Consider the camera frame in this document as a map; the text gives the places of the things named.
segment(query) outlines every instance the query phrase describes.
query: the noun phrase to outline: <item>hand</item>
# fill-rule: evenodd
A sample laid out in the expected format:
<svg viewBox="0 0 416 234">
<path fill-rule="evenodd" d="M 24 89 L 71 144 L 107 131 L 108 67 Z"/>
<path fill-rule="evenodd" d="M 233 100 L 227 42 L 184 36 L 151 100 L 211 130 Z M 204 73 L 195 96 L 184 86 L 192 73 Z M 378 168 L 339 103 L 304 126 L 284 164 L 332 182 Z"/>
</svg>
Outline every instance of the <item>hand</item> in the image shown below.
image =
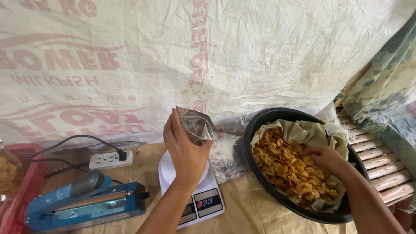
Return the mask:
<svg viewBox="0 0 416 234">
<path fill-rule="evenodd" d="M 182 129 L 176 109 L 172 109 L 166 122 L 163 141 L 171 154 L 175 167 L 176 178 L 174 182 L 195 189 L 204 172 L 213 142 L 206 140 L 201 146 L 192 144 Z"/>
<path fill-rule="evenodd" d="M 338 179 L 348 175 L 351 168 L 355 168 L 343 158 L 336 150 L 331 147 L 310 147 L 305 150 L 301 157 L 309 156 L 314 163 Z"/>
</svg>

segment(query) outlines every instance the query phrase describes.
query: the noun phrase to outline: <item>table surface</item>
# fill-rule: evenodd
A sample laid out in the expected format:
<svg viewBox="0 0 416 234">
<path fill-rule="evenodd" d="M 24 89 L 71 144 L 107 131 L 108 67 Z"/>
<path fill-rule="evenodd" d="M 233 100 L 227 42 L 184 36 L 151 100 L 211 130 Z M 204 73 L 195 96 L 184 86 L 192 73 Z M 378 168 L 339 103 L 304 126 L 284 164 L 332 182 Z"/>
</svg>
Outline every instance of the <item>table surface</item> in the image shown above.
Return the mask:
<svg viewBox="0 0 416 234">
<path fill-rule="evenodd" d="M 137 181 L 143 184 L 146 190 L 150 192 L 150 198 L 146 200 L 146 213 L 129 219 L 72 231 L 71 233 L 134 234 L 156 206 L 161 197 L 158 164 L 167 149 L 164 143 L 128 149 L 133 152 L 133 164 L 131 166 L 102 170 L 102 173 L 123 183 Z M 89 157 L 90 155 L 78 155 L 78 158 L 73 159 L 72 162 L 85 162 L 86 158 L 89 161 Z M 69 157 L 60 156 L 60 158 L 68 159 Z M 61 169 L 66 166 L 53 162 L 48 164 L 48 167 Z M 46 179 L 42 186 L 42 194 L 72 183 L 74 178 L 81 173 L 83 172 L 70 170 Z M 357 232 L 354 222 L 329 225 L 298 216 L 269 195 L 252 172 L 248 172 L 247 175 L 241 178 L 220 184 L 219 188 L 225 203 L 224 213 L 178 230 L 177 233 L 353 234 Z"/>
</svg>

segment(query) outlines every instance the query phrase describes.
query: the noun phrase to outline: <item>digital kitchen scale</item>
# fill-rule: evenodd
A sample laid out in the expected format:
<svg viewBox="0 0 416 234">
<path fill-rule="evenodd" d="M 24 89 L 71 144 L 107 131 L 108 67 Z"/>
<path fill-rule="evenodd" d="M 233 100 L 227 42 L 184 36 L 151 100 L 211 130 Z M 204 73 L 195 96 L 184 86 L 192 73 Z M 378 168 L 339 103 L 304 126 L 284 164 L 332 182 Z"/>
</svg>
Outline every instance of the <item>digital kitchen scale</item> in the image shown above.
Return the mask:
<svg viewBox="0 0 416 234">
<path fill-rule="evenodd" d="M 176 177 L 171 154 L 167 151 L 159 162 L 159 182 L 163 194 Z M 225 206 L 211 164 L 207 162 L 198 186 L 192 193 L 179 220 L 178 229 L 224 213 Z"/>
</svg>

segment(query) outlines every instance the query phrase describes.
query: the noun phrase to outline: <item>blue heat sealer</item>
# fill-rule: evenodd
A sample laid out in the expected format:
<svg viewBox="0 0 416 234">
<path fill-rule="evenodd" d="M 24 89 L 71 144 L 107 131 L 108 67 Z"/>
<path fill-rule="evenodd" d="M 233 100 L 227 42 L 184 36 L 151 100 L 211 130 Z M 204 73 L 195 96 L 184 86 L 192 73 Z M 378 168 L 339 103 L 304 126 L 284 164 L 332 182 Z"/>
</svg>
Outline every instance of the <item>blue heat sealer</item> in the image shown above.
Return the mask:
<svg viewBox="0 0 416 234">
<path fill-rule="evenodd" d="M 99 170 L 29 203 L 25 224 L 35 233 L 58 234 L 112 222 L 146 212 L 150 196 L 138 182 L 111 186 Z"/>
</svg>

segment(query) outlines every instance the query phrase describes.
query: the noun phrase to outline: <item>beige cloth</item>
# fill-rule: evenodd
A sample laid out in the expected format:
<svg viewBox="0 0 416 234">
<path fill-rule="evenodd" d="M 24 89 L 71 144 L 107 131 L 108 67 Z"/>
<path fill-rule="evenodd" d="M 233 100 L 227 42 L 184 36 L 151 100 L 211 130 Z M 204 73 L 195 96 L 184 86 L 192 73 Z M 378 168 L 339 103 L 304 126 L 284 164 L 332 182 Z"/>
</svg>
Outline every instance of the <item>beige cloth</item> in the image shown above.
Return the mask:
<svg viewBox="0 0 416 234">
<path fill-rule="evenodd" d="M 146 190 L 151 194 L 146 201 L 146 213 L 138 217 L 72 231 L 71 234 L 134 234 L 156 206 L 161 197 L 158 164 L 163 153 L 166 152 L 166 148 L 163 143 L 159 143 L 130 149 L 134 154 L 133 165 L 102 170 L 102 172 L 124 183 L 138 181 L 144 184 Z M 89 156 L 81 155 L 79 158 L 83 158 L 85 161 L 85 158 L 89 159 Z M 42 194 L 71 183 L 81 173 L 71 170 L 46 179 L 42 187 Z M 220 184 L 219 187 L 225 203 L 224 213 L 183 228 L 177 233 L 357 233 L 354 222 L 342 225 L 321 224 L 291 212 L 264 190 L 252 172 L 248 172 L 241 178 Z"/>
<path fill-rule="evenodd" d="M 335 124 L 319 124 L 309 121 L 292 122 L 278 119 L 271 124 L 262 125 L 260 127 L 260 131 L 256 132 L 251 139 L 251 148 L 254 148 L 254 145 L 261 139 L 261 136 L 265 131 L 277 127 L 282 128 L 283 139 L 287 142 L 295 139 L 297 143 L 305 144 L 309 147 L 330 146 L 331 148 L 338 151 L 345 159 L 348 159 L 347 130 Z M 336 177 L 331 176 L 331 180 L 338 182 L 338 190 L 340 196 L 332 202 L 326 202 L 322 199 L 317 199 L 312 203 L 309 209 L 312 211 L 319 211 L 324 213 L 334 213 L 336 210 L 338 210 L 346 189 Z M 285 193 L 283 194 L 289 200 L 294 202 L 289 195 Z"/>
</svg>

